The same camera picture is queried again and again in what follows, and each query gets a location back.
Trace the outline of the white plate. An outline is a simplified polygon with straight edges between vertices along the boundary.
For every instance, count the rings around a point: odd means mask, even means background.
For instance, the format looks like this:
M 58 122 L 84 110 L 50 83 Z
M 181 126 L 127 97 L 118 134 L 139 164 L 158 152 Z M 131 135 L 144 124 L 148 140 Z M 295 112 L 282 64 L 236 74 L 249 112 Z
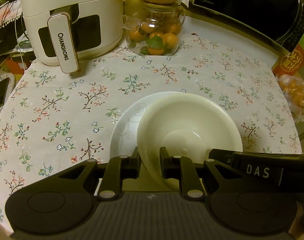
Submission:
M 130 156 L 137 146 L 137 130 L 145 111 L 156 101 L 175 94 L 174 91 L 150 94 L 134 102 L 117 121 L 110 140 L 110 159 Z

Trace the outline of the cream bowl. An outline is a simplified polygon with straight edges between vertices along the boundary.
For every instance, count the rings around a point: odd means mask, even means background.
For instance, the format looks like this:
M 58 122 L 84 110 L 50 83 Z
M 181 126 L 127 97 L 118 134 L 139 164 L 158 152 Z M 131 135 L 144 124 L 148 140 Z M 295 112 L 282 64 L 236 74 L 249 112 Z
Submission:
M 201 164 L 213 149 L 242 151 L 240 132 L 219 105 L 203 96 L 176 92 L 153 102 L 142 115 L 137 130 L 137 146 L 143 176 L 153 188 L 175 190 L 175 179 L 161 175 L 159 149 L 170 156 L 181 155 Z

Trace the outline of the plastic bag of oranges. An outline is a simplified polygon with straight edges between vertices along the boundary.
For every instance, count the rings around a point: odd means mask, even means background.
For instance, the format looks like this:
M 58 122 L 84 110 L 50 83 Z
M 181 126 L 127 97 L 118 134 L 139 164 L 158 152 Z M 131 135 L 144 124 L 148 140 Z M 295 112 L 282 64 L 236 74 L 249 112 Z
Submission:
M 277 78 L 295 122 L 304 122 L 304 80 L 291 75 Z

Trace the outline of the floral tablecloth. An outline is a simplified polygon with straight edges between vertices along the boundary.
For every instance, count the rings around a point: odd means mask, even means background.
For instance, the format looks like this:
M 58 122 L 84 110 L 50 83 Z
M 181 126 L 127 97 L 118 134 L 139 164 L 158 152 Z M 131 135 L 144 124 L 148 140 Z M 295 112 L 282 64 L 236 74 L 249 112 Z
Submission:
M 271 65 L 225 41 L 184 35 L 173 56 L 139 56 L 123 42 L 73 74 L 34 61 L 0 112 L 0 225 L 11 232 L 5 202 L 22 187 L 85 159 L 108 161 L 122 113 L 162 91 L 213 100 L 245 150 L 301 152 Z

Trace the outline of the red gift box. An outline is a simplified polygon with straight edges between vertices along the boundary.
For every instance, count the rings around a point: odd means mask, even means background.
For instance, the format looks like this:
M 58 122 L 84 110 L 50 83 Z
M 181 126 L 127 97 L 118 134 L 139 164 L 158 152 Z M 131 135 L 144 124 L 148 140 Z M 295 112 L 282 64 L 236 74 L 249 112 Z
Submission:
M 304 35 L 296 48 L 288 56 L 283 56 L 277 61 L 273 69 L 275 76 L 293 76 L 304 65 Z

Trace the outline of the glass jar of tangerines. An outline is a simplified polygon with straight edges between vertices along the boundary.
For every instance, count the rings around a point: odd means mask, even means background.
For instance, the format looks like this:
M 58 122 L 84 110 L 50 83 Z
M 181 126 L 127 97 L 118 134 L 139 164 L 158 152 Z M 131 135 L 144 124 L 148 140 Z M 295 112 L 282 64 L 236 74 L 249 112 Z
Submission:
M 140 1 L 138 12 L 123 16 L 128 47 L 138 55 L 171 56 L 180 45 L 185 11 L 176 2 Z

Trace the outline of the white air fryer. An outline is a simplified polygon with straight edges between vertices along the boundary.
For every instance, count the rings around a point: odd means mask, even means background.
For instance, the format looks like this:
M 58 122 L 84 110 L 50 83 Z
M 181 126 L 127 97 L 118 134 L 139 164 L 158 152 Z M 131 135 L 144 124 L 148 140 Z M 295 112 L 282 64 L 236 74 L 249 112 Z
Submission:
M 112 50 L 123 35 L 123 0 L 21 0 L 34 54 L 63 73 Z

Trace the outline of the black microwave oven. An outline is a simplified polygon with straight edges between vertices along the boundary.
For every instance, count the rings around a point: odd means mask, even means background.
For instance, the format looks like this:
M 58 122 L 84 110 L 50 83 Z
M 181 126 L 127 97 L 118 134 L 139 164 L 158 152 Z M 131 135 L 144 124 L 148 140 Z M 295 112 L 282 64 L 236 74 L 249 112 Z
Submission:
M 230 18 L 292 52 L 304 35 L 304 0 L 189 0 Z

